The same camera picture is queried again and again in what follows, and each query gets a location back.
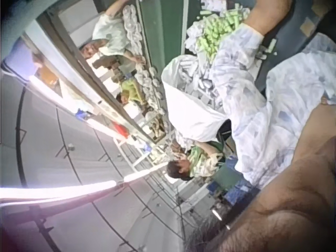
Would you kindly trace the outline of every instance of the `floral shirt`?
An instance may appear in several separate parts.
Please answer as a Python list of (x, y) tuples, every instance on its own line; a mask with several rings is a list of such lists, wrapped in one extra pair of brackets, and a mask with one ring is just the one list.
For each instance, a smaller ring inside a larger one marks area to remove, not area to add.
[(211, 69), (232, 121), (235, 169), (260, 188), (290, 165), (301, 131), (321, 98), (336, 104), (336, 45), (327, 36), (317, 34), (301, 53), (268, 73), (267, 99), (246, 70), (263, 38), (241, 24), (222, 40)]
[(215, 153), (208, 157), (200, 147), (193, 147), (188, 156), (191, 163), (190, 177), (211, 177), (218, 170), (218, 161), (222, 157), (222, 153)]

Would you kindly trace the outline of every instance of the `fluorescent light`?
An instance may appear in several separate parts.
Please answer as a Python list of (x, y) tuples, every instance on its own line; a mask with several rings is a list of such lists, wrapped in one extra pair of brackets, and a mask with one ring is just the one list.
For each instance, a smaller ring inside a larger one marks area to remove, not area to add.
[(57, 188), (0, 188), (0, 199), (50, 199), (73, 198), (110, 189), (116, 186), (116, 182), (106, 181), (101, 183), (66, 186)]
[(146, 175), (148, 175), (150, 173), (151, 173), (151, 171), (149, 169), (148, 170), (142, 170), (142, 171), (139, 171), (139, 172), (132, 173), (132, 174), (127, 175), (126, 177), (124, 177), (124, 182), (130, 182), (130, 181), (139, 179), (139, 178), (144, 177), (144, 176), (146, 176)]
[(216, 210), (212, 209), (212, 213), (213, 213), (213, 214), (214, 214), (220, 221), (222, 221), (221, 216), (219, 215), (219, 213), (218, 213)]
[(68, 200), (68, 197), (63, 198), (49, 198), (49, 199), (39, 199), (37, 201), (20, 201), (20, 202), (8, 202), (0, 204), (0, 208), (5, 206), (16, 206), (16, 205), (33, 205), (33, 204), (41, 204), (41, 203), (48, 203), (48, 202), (56, 202), (56, 201), (64, 201)]

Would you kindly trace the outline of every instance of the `hand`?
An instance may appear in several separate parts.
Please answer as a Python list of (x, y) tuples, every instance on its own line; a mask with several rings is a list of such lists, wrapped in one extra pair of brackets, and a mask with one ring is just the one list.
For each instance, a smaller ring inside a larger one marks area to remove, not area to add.
[(132, 61), (134, 61), (137, 64), (146, 64), (146, 60), (142, 56), (133, 56)]
[(292, 0), (257, 0), (245, 24), (264, 36), (284, 19), (291, 4)]

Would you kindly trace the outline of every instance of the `yellow shirt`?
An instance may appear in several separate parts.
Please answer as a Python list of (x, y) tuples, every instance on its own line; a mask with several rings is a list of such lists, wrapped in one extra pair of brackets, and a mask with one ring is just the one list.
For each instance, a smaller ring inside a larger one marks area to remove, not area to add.
[(143, 99), (141, 98), (141, 95), (139, 93), (139, 90), (136, 88), (136, 84), (135, 84), (135, 79), (132, 77), (128, 80), (125, 80), (122, 84), (121, 84), (121, 89), (122, 90), (127, 90), (130, 94), (129, 99), (132, 101), (139, 101), (141, 102), (141, 104), (144, 103)]

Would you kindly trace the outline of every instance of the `worker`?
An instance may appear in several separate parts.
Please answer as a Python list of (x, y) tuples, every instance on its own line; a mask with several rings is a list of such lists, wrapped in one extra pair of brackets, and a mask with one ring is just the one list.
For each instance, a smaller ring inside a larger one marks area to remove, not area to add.
[[(291, 0), (257, 1), (245, 23), (222, 40), (211, 68), (211, 79), (232, 122), (236, 170), (259, 188), (290, 165), (302, 129), (321, 98), (336, 103), (336, 44), (323, 34), (316, 34), (303, 52), (268, 73), (267, 99), (246, 70), (264, 36), (290, 6)], [(274, 16), (261, 18), (266, 8)]]
[(127, 38), (124, 22), (119, 13), (120, 9), (128, 1), (115, 1), (100, 16), (93, 30), (92, 41), (79, 48), (85, 59), (89, 59), (97, 52), (101, 52), (106, 56), (122, 55), (136, 63), (144, 63), (141, 56), (132, 54), (131, 43)]
[(126, 105), (129, 101), (139, 102), (140, 105), (146, 104), (146, 101), (140, 90), (140, 85), (134, 77), (120, 81), (119, 85), (122, 91), (117, 94), (116, 99), (121, 104)]
[(186, 159), (170, 161), (167, 165), (169, 177), (189, 181), (194, 177), (211, 177), (225, 162), (223, 153), (208, 143), (195, 142)]
[[(250, 204), (248, 193), (221, 222), (202, 225), (185, 251), (336, 251), (335, 44), (317, 34), (302, 53), (273, 69), (268, 101), (244, 71), (263, 35), (290, 6), (289, 0), (257, 0), (246, 23), (222, 41), (213, 68), (238, 156), (242, 152), (240, 167), (259, 165), (273, 179)], [(240, 138), (247, 132), (256, 136), (255, 144)], [(263, 180), (261, 172), (256, 175)]]

